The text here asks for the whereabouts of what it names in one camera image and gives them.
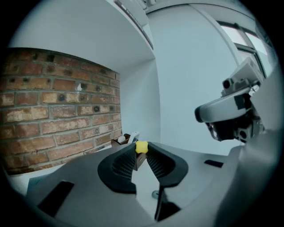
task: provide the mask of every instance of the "white wall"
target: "white wall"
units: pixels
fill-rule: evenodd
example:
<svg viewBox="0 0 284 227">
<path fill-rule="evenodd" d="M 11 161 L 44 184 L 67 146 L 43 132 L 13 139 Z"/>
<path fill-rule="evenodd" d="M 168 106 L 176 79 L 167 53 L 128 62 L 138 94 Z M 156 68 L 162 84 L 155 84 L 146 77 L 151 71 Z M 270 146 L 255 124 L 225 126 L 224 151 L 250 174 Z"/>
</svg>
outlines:
<svg viewBox="0 0 284 227">
<path fill-rule="evenodd" d="M 253 32 L 256 32 L 256 22 L 253 16 L 240 13 L 236 10 L 225 8 L 217 5 L 209 4 L 191 4 L 192 6 L 204 10 L 215 20 L 238 23 L 241 27 L 247 28 Z"/>
<path fill-rule="evenodd" d="M 228 154 L 238 141 L 215 141 L 194 110 L 221 96 L 222 81 L 238 62 L 214 26 L 190 6 L 148 14 L 155 45 L 161 143 L 205 153 Z"/>
<path fill-rule="evenodd" d="M 204 4 L 213 6 L 222 6 L 234 11 L 240 12 L 249 17 L 254 17 L 253 14 L 241 3 L 235 0 L 156 0 L 156 4 L 149 7 L 147 12 L 152 12 L 168 6 L 180 4 Z"/>
<path fill-rule="evenodd" d="M 156 61 L 121 72 L 122 132 L 140 131 L 139 140 L 160 142 L 160 94 Z"/>
</svg>

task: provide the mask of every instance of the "black strip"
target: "black strip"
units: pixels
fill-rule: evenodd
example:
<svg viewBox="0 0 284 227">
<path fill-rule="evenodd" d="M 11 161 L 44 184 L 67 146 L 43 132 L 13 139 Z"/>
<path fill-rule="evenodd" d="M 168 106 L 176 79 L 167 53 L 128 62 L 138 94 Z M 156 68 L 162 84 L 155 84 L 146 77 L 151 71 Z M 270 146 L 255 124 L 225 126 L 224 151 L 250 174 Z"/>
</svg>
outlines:
<svg viewBox="0 0 284 227">
<path fill-rule="evenodd" d="M 144 35 L 145 39 L 148 41 L 151 48 L 154 49 L 153 44 L 151 40 L 149 39 L 148 35 L 146 34 L 142 26 L 139 24 L 139 22 L 136 20 L 136 18 L 132 15 L 132 13 L 119 0 L 114 0 L 114 3 L 117 4 L 117 6 L 121 8 L 129 16 L 129 18 L 134 22 L 134 24 L 136 24 L 136 26 L 139 28 L 139 30 Z"/>
<path fill-rule="evenodd" d="M 245 28 L 245 27 L 241 27 L 241 26 L 237 27 L 237 26 L 236 26 L 235 24 L 233 24 L 233 23 L 224 22 L 224 21 L 219 21 L 219 20 L 217 20 L 217 22 L 218 22 L 218 24 L 220 24 L 221 26 L 233 27 L 233 28 L 235 28 L 235 29 L 238 29 L 238 28 L 240 27 L 240 28 L 243 29 L 245 32 L 247 32 L 247 33 L 249 33 L 249 34 L 254 35 L 254 36 L 257 37 L 257 34 L 256 34 L 255 32 L 253 32 L 253 31 L 251 31 L 251 30 L 249 30 L 249 29 L 247 29 L 247 28 Z"/>
<path fill-rule="evenodd" d="M 200 116 L 200 108 L 201 106 L 197 107 L 194 111 L 194 114 L 195 114 L 195 119 L 199 122 L 199 123 L 203 123 L 203 120 Z"/>
<path fill-rule="evenodd" d="M 224 164 L 223 162 L 213 161 L 213 160 L 206 160 L 204 163 L 208 164 L 208 165 L 216 166 L 218 168 L 222 168 L 222 166 Z"/>
<path fill-rule="evenodd" d="M 238 50 L 246 51 L 246 52 L 251 53 L 251 54 L 256 53 L 256 50 L 253 49 L 252 47 L 248 47 L 248 46 L 245 46 L 245 45 L 242 45 L 242 44 L 239 44 L 239 43 L 234 43 L 234 44 L 236 45 Z"/>
<path fill-rule="evenodd" d="M 167 196 L 164 192 L 164 188 L 160 187 L 158 204 L 155 212 L 155 220 L 158 222 L 162 221 L 163 219 L 170 217 L 178 211 L 180 211 L 180 208 L 176 204 L 168 201 Z"/>
<path fill-rule="evenodd" d="M 54 217 L 73 186 L 71 182 L 61 181 L 38 205 L 38 208 Z"/>
<path fill-rule="evenodd" d="M 147 162 L 163 188 L 177 186 L 188 172 L 187 162 L 149 142 Z"/>
<path fill-rule="evenodd" d="M 245 109 L 245 102 L 244 102 L 243 95 L 240 94 L 240 95 L 234 96 L 234 100 L 235 100 L 238 110 Z"/>
<path fill-rule="evenodd" d="M 265 70 L 264 70 L 262 61 L 260 60 L 260 56 L 259 56 L 259 54 L 258 54 L 257 51 L 256 51 L 256 53 L 255 53 L 254 56 L 255 56 L 255 58 L 256 58 L 257 64 L 258 64 L 258 66 L 259 66 L 259 68 L 260 68 L 260 71 L 262 72 L 264 78 L 267 78 L 267 75 L 266 75 L 266 72 L 265 72 Z"/>
<path fill-rule="evenodd" d="M 99 178 L 114 192 L 136 194 L 136 186 L 131 182 L 135 161 L 135 143 L 132 143 L 100 162 Z"/>
<path fill-rule="evenodd" d="M 217 121 L 213 123 L 214 130 L 217 133 L 218 141 L 234 139 L 235 119 Z"/>
</svg>

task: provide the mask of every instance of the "shelf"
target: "shelf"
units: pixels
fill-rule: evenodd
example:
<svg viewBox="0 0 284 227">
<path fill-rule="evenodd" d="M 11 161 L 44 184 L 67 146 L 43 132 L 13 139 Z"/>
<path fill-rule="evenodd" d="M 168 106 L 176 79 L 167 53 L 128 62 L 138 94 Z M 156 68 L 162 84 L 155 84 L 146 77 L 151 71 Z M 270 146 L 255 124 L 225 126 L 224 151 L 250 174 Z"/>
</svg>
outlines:
<svg viewBox="0 0 284 227">
<path fill-rule="evenodd" d="M 131 12 L 139 24 L 143 27 L 148 24 L 148 17 L 136 0 L 120 0 L 121 3 Z"/>
<path fill-rule="evenodd" d="M 144 11 L 139 13 L 139 20 L 145 22 Z M 42 1 L 23 21 L 8 47 L 58 51 L 116 72 L 154 59 L 144 35 L 112 0 L 85 0 L 84 4 L 77 0 Z"/>
</svg>

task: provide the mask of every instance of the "red brick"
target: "red brick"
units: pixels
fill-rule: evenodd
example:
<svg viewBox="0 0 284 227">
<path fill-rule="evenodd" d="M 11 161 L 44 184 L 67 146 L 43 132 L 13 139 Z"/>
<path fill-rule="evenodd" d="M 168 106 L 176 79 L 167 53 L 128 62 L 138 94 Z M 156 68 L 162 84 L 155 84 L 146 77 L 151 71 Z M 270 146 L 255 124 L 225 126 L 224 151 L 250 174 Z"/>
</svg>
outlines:
<svg viewBox="0 0 284 227">
<path fill-rule="evenodd" d="M 53 89 L 55 90 L 75 90 L 75 81 L 55 79 Z"/>
<path fill-rule="evenodd" d="M 34 53 L 32 51 L 19 51 L 15 53 L 14 60 L 15 61 L 30 61 Z"/>
<path fill-rule="evenodd" d="M 96 138 L 96 145 L 100 145 L 110 141 L 110 134 Z"/>
<path fill-rule="evenodd" d="M 39 135 L 39 125 L 38 124 L 24 124 L 16 125 L 18 137 L 32 137 Z"/>
<path fill-rule="evenodd" d="M 0 91 L 7 90 L 8 80 L 6 78 L 0 77 Z"/>
<path fill-rule="evenodd" d="M 47 55 L 46 61 L 47 62 L 54 62 L 54 58 L 55 58 L 55 55 L 50 53 L 50 54 Z"/>
<path fill-rule="evenodd" d="M 114 130 L 121 129 L 121 121 L 114 123 Z"/>
<path fill-rule="evenodd" d="M 70 161 L 72 161 L 72 160 L 74 160 L 74 159 L 76 159 L 76 158 L 78 158 L 80 156 L 83 156 L 83 155 L 84 155 L 84 153 L 81 152 L 79 154 L 75 154 L 75 155 L 69 156 L 67 159 L 62 160 L 61 163 L 65 164 L 65 163 L 70 162 Z"/>
<path fill-rule="evenodd" d="M 114 138 L 120 137 L 122 135 L 121 130 L 114 131 Z"/>
<path fill-rule="evenodd" d="M 120 104 L 120 98 L 119 97 L 110 97 L 109 101 L 110 101 L 110 103 Z"/>
<path fill-rule="evenodd" d="M 0 106 L 12 106 L 14 105 L 14 93 L 0 94 Z"/>
<path fill-rule="evenodd" d="M 39 170 L 43 170 L 43 169 L 46 169 L 46 168 L 55 167 L 55 166 L 61 165 L 61 164 L 62 164 L 62 162 L 61 162 L 61 161 L 58 161 L 58 162 L 53 162 L 53 163 L 46 164 L 46 165 L 35 166 L 35 167 L 32 167 L 32 168 L 30 169 L 30 172 L 32 172 L 32 171 L 39 171 Z"/>
<path fill-rule="evenodd" d="M 53 76 L 71 77 L 73 74 L 73 71 L 65 67 L 49 65 L 47 66 L 44 74 L 53 75 Z"/>
<path fill-rule="evenodd" d="M 111 87 L 101 87 L 101 93 L 115 95 L 115 89 Z"/>
<path fill-rule="evenodd" d="M 110 106 L 110 112 L 112 112 L 112 113 L 115 112 L 115 106 Z"/>
<path fill-rule="evenodd" d="M 55 143 L 52 137 L 41 137 L 27 139 L 22 141 L 12 141 L 6 143 L 3 152 L 6 155 L 35 152 L 42 149 L 54 147 Z"/>
<path fill-rule="evenodd" d="M 62 132 L 90 126 L 88 118 L 77 118 L 73 120 L 50 121 L 41 124 L 43 134 Z"/>
<path fill-rule="evenodd" d="M 110 80 L 110 86 L 119 87 L 119 81 L 117 80 Z"/>
<path fill-rule="evenodd" d="M 74 117 L 75 106 L 55 106 L 51 107 L 51 116 L 53 118 L 61 118 L 61 117 Z"/>
<path fill-rule="evenodd" d="M 46 53 L 42 53 L 42 52 L 37 52 L 34 57 L 33 60 L 36 62 L 46 62 L 47 58 L 47 54 Z"/>
<path fill-rule="evenodd" d="M 113 114 L 110 116 L 111 121 L 120 121 L 120 113 L 119 114 Z"/>
<path fill-rule="evenodd" d="M 28 165 L 34 165 L 42 162 L 47 162 L 48 158 L 46 153 L 31 153 L 26 155 Z"/>
<path fill-rule="evenodd" d="M 109 115 L 94 116 L 93 125 L 100 125 L 110 121 Z"/>
<path fill-rule="evenodd" d="M 75 67 L 78 68 L 80 65 L 80 62 L 76 59 L 72 59 L 72 58 L 67 58 L 67 57 L 63 57 L 63 56 L 56 56 L 56 60 L 55 62 L 59 65 L 63 65 L 63 66 L 71 66 L 71 67 Z"/>
<path fill-rule="evenodd" d="M 102 67 L 99 67 L 97 65 L 94 64 L 89 64 L 89 63 L 82 63 L 81 65 L 81 69 L 85 69 L 87 71 L 91 71 L 93 73 L 97 73 L 103 76 L 107 76 L 109 78 L 115 79 L 115 72 L 109 70 L 109 69 L 105 69 Z"/>
<path fill-rule="evenodd" d="M 88 149 L 91 149 L 93 147 L 93 141 L 85 141 L 82 143 L 77 143 L 74 145 L 70 145 L 64 148 L 52 150 L 48 152 L 48 156 L 50 160 L 56 160 L 59 158 L 64 158 L 73 154 L 77 154 L 83 151 L 86 151 Z"/>
<path fill-rule="evenodd" d="M 14 126 L 0 126 L 0 140 L 13 139 L 16 137 Z"/>
<path fill-rule="evenodd" d="M 108 113 L 110 111 L 109 106 L 100 106 L 101 113 Z"/>
<path fill-rule="evenodd" d="M 90 81 L 90 74 L 82 70 L 73 70 L 73 78 Z"/>
<path fill-rule="evenodd" d="M 78 106 L 78 115 L 91 115 L 94 113 L 94 106 Z"/>
<path fill-rule="evenodd" d="M 118 81 L 120 81 L 120 74 L 116 73 L 116 74 L 115 74 L 115 79 L 118 80 Z"/>
<path fill-rule="evenodd" d="M 101 87 L 99 85 L 95 85 L 95 84 L 87 84 L 86 91 L 88 91 L 88 92 L 100 92 Z"/>
<path fill-rule="evenodd" d="M 27 162 L 23 156 L 5 157 L 4 162 L 7 168 L 20 168 L 27 166 Z"/>
<path fill-rule="evenodd" d="M 119 89 L 115 89 L 115 95 L 120 96 L 120 90 Z"/>
<path fill-rule="evenodd" d="M 96 134 L 95 134 L 94 129 L 85 129 L 85 130 L 82 130 L 81 137 L 82 137 L 82 139 L 87 139 L 87 138 L 90 138 L 90 137 L 94 137 Z"/>
<path fill-rule="evenodd" d="M 17 105 L 36 105 L 37 104 L 37 92 L 24 92 L 17 93 Z"/>
<path fill-rule="evenodd" d="M 11 63 L 3 66 L 2 74 L 16 75 L 19 73 L 20 66 L 16 63 Z"/>
<path fill-rule="evenodd" d="M 5 89 L 50 89 L 51 81 L 48 78 L 11 78 Z"/>
<path fill-rule="evenodd" d="M 41 64 L 34 64 L 34 63 L 27 63 L 24 65 L 22 74 L 23 75 L 40 75 L 43 70 L 43 65 Z"/>
<path fill-rule="evenodd" d="M 48 118 L 47 107 L 27 107 L 4 111 L 4 122 L 31 121 Z"/>
<path fill-rule="evenodd" d="M 67 93 L 66 102 L 68 103 L 86 103 L 89 102 L 89 95 L 80 93 Z"/>
<path fill-rule="evenodd" d="M 104 134 L 104 133 L 112 131 L 113 129 L 114 129 L 113 124 L 111 124 L 111 125 L 103 125 L 103 126 L 99 127 L 99 133 L 100 134 Z"/>
<path fill-rule="evenodd" d="M 7 50 L 8 50 L 8 52 L 3 54 L 3 55 L 6 55 L 4 57 L 4 63 L 10 63 L 12 61 L 15 61 L 15 52 L 14 51 L 10 51 L 12 49 L 7 49 Z"/>
<path fill-rule="evenodd" d="M 93 104 L 107 104 L 108 96 L 92 95 L 91 103 Z"/>
<path fill-rule="evenodd" d="M 92 153 L 94 153 L 94 152 L 97 152 L 97 151 L 99 151 L 99 150 L 101 150 L 101 149 L 103 149 L 103 148 L 109 146 L 109 145 L 110 145 L 110 142 L 107 143 L 107 144 L 104 144 L 104 145 L 102 145 L 102 146 L 99 146 L 99 147 L 97 147 L 97 148 L 95 148 L 95 149 L 93 149 L 93 150 L 87 151 L 87 152 L 85 152 L 85 154 L 86 154 L 86 155 L 87 155 L 87 154 L 92 154 Z"/>
<path fill-rule="evenodd" d="M 63 97 L 63 101 L 59 101 L 59 96 Z M 60 103 L 66 102 L 66 95 L 59 92 L 42 92 L 40 96 L 41 103 Z"/>
<path fill-rule="evenodd" d="M 97 83 L 102 83 L 102 84 L 110 84 L 110 79 L 103 77 L 103 76 L 99 76 L 99 75 L 93 75 L 92 81 L 97 82 Z"/>
<path fill-rule="evenodd" d="M 70 144 L 73 142 L 77 142 L 79 140 L 80 138 L 79 138 L 78 133 L 69 133 L 69 134 L 63 134 L 63 135 L 56 136 L 56 141 L 58 145 Z"/>
</svg>

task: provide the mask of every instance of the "black slot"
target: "black slot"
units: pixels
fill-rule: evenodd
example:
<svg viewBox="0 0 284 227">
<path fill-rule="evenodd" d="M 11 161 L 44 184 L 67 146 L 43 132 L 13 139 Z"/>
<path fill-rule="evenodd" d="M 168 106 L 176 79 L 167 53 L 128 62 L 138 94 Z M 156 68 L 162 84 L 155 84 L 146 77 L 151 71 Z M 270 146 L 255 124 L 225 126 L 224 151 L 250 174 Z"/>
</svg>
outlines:
<svg viewBox="0 0 284 227">
<path fill-rule="evenodd" d="M 204 163 L 208 164 L 208 165 L 216 166 L 218 168 L 222 168 L 222 166 L 224 164 L 223 162 L 213 161 L 213 160 L 206 160 Z"/>
<path fill-rule="evenodd" d="M 73 186 L 71 182 L 61 181 L 38 205 L 38 208 L 54 217 Z"/>
</svg>

